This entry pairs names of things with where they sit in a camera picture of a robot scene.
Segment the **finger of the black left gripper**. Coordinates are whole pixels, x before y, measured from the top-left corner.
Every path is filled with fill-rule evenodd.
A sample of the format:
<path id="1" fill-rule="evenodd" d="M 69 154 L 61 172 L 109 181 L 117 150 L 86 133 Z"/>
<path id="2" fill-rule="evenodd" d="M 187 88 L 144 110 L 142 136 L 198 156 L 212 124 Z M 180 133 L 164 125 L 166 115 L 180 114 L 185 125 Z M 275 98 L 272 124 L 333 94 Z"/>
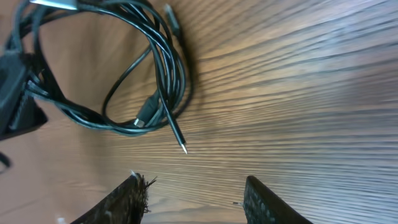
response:
<path id="1" fill-rule="evenodd" d="M 34 81 L 33 55 L 7 51 L 1 56 L 1 139 L 39 129 L 47 116 L 28 93 Z"/>

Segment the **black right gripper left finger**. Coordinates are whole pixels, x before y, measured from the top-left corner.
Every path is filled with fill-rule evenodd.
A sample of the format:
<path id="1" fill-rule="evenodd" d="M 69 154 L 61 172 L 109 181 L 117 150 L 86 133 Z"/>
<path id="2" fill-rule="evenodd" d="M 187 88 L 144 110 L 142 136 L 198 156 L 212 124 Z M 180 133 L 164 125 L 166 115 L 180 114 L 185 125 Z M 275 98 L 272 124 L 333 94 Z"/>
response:
<path id="1" fill-rule="evenodd" d="M 92 209 L 71 224 L 140 224 L 149 213 L 149 187 L 143 175 L 133 172 Z"/>

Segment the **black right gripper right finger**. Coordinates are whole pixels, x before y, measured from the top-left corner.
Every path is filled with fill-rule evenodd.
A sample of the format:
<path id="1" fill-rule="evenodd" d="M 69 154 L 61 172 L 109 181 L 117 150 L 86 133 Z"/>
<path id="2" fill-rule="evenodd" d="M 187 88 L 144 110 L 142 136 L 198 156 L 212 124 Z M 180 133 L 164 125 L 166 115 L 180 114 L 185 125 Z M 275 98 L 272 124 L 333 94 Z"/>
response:
<path id="1" fill-rule="evenodd" d="M 243 209 L 248 224 L 312 224 L 253 175 L 246 178 Z"/>

